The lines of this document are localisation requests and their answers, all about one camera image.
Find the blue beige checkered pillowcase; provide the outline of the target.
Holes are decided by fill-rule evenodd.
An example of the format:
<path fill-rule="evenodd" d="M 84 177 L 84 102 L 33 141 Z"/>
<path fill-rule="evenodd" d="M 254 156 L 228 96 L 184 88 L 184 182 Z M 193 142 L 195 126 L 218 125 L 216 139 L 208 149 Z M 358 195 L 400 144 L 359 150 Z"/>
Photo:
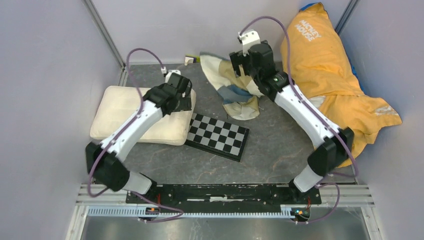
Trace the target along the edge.
<path fill-rule="evenodd" d="M 263 94 L 250 76 L 236 76 L 231 61 L 217 54 L 202 51 L 199 58 L 202 71 L 222 98 L 227 115 L 239 121 L 260 115 L 259 98 Z"/>

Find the cream white pillow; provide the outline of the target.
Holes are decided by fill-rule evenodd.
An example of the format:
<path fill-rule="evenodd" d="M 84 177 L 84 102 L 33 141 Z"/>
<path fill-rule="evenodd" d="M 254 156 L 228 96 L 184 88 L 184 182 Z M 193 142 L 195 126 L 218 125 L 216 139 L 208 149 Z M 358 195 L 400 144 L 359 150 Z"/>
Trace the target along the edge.
<path fill-rule="evenodd" d="M 191 110 L 172 112 L 156 122 L 139 140 L 140 143 L 181 146 L 185 143 L 196 104 L 196 92 L 191 91 Z M 140 106 L 140 97 L 134 87 L 109 86 L 106 88 L 89 135 L 103 140 L 112 135 Z"/>

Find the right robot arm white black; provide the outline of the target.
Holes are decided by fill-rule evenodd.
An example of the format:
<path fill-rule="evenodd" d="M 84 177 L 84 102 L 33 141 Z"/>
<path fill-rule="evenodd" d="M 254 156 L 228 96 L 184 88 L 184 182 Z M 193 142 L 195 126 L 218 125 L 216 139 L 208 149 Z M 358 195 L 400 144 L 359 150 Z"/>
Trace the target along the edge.
<path fill-rule="evenodd" d="M 250 76 L 258 90 L 285 110 L 313 144 L 306 167 L 289 182 L 289 199 L 302 204 L 312 188 L 352 156 L 354 132 L 326 118 L 301 94 L 288 73 L 276 68 L 273 50 L 266 40 L 232 52 L 229 57 L 234 73 Z"/>

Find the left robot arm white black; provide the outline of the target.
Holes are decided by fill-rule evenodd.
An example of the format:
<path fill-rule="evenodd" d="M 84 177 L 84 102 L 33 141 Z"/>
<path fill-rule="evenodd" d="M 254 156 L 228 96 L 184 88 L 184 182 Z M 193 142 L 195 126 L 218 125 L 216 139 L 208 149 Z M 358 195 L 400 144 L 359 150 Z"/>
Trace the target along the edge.
<path fill-rule="evenodd" d="M 153 203 L 157 190 L 154 180 L 128 170 L 124 161 L 131 149 L 157 122 L 176 113 L 192 113 L 192 81 L 178 70 L 165 74 L 165 82 L 142 94 L 141 104 L 110 136 L 85 148 L 89 178 L 95 178 L 108 190 L 137 192 L 145 204 Z"/>

